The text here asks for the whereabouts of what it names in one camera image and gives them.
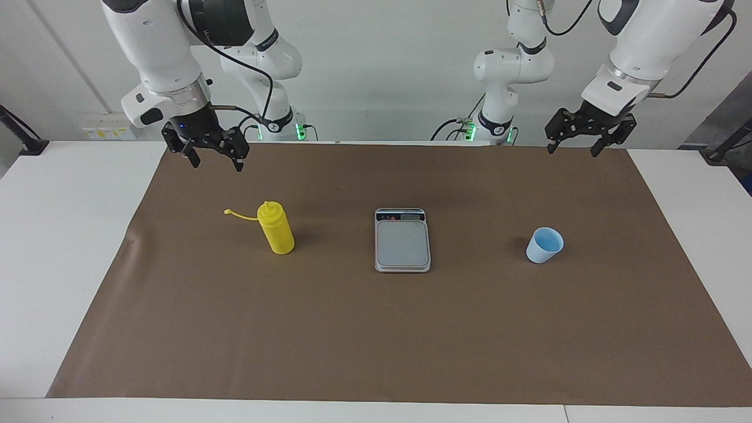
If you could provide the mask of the yellow squeeze bottle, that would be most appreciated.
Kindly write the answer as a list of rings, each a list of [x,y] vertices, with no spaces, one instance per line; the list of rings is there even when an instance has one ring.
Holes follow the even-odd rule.
[[[239,214],[232,209],[224,210],[223,214],[234,216],[237,219],[254,221],[260,225],[274,254],[289,254],[296,245],[287,214],[280,203],[264,201],[256,210],[254,217]]]

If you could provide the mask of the light blue plastic cup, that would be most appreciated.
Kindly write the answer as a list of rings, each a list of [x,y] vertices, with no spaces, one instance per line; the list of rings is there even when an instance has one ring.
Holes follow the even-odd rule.
[[[532,233],[526,247],[526,257],[533,263],[545,263],[564,249],[564,239],[559,231],[540,227]]]

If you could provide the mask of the silver digital kitchen scale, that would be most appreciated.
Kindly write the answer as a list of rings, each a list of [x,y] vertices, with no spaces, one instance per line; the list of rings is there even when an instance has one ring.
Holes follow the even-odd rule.
[[[380,273],[430,271],[431,247],[424,209],[374,211],[374,268]]]

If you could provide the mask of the black clamp stand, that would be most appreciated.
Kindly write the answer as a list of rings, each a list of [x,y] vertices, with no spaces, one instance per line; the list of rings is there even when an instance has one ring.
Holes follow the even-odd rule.
[[[20,156],[39,156],[49,146],[49,140],[43,139],[24,120],[14,115],[0,104],[0,123],[22,142]]]
[[[752,143],[752,117],[719,145],[701,147],[699,153],[709,165],[720,166],[723,165],[728,152],[745,147],[750,143]]]

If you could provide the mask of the brown paper table mat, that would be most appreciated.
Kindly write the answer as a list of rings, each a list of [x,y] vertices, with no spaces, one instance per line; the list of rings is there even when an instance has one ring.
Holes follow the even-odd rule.
[[[752,368],[625,150],[164,152],[49,397],[752,407]],[[282,204],[274,254],[254,217]],[[427,273],[374,211],[427,215]],[[537,228],[564,249],[533,263]]]

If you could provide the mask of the white wall socket box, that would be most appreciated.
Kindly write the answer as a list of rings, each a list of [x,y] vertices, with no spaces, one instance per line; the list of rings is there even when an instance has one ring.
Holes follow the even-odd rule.
[[[139,131],[124,113],[83,113],[81,131],[94,141],[135,141]]]

